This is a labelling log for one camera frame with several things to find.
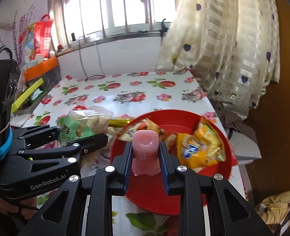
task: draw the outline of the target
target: person's hand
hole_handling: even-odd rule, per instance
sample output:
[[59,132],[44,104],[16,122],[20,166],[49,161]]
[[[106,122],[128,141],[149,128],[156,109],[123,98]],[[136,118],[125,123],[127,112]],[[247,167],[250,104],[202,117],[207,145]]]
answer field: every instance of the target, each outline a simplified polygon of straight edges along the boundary
[[[37,197],[33,197],[30,199],[26,199],[26,200],[22,200],[20,202],[23,205],[27,205],[27,206],[32,206],[32,207],[36,207],[37,206]],[[4,215],[8,215],[8,213],[17,213],[19,210],[19,208],[17,206],[14,206],[8,202],[6,202],[5,200],[3,200],[0,197],[0,213],[4,214]],[[23,215],[23,217],[25,219],[30,219],[33,217],[33,215],[36,213],[35,210],[30,210],[30,209],[22,209],[20,211],[20,213]]]

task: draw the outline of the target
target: red bowl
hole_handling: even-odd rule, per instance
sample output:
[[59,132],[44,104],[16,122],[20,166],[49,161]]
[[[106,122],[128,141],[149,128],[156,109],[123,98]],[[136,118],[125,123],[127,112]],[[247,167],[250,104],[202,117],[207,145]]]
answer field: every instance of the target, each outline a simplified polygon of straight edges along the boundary
[[[149,118],[161,128],[170,133],[186,133],[193,134],[201,116],[192,112],[183,110],[158,110],[149,112],[135,118],[131,123],[138,122],[144,118]],[[234,156],[230,149],[228,140],[220,129],[213,123],[212,127],[217,130],[222,138],[226,151],[226,161],[219,162],[211,167],[204,168],[199,172],[201,175],[213,176],[216,173],[222,174],[226,179],[229,179],[232,165],[234,164]],[[110,159],[123,154],[126,142],[115,139],[111,149]],[[176,155],[176,148],[170,150],[171,154]],[[140,175],[135,176],[131,173],[130,186],[127,191],[127,198],[134,202],[137,206],[151,213],[159,215],[173,216],[180,213],[180,196],[169,196],[165,193],[162,183],[161,173],[154,176]]]

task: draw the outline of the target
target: floral tablecloth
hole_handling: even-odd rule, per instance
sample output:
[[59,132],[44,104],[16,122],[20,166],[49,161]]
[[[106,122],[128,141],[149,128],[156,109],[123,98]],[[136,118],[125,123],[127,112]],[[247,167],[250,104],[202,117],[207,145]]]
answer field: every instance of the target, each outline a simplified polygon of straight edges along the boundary
[[[225,134],[212,105],[187,70],[94,76],[88,81],[68,75],[39,104],[34,116],[24,126],[60,125],[61,118],[77,101],[105,107],[120,117],[138,117],[159,109],[187,110],[213,121]],[[245,196],[237,165],[233,167],[229,181]],[[114,236],[177,235],[173,234],[174,218],[148,213],[126,197],[113,197],[112,210]],[[204,216],[206,235],[209,235],[207,207],[204,207]]]

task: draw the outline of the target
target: blue strap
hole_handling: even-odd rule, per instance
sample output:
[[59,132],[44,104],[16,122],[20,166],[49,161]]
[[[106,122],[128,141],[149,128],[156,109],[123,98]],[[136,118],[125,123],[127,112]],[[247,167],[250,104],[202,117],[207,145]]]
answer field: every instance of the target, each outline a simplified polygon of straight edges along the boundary
[[4,145],[0,147],[0,160],[4,159],[5,155],[8,153],[9,149],[11,148],[12,138],[13,138],[12,128],[9,126],[8,138],[6,142],[4,143]]

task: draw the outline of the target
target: heart pattern curtain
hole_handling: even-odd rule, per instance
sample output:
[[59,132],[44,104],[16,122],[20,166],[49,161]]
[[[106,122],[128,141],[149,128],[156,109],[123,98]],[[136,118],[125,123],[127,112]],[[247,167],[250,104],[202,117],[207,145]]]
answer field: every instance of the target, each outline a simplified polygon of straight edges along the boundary
[[178,0],[156,71],[189,68],[209,98],[245,119],[279,82],[275,0]]

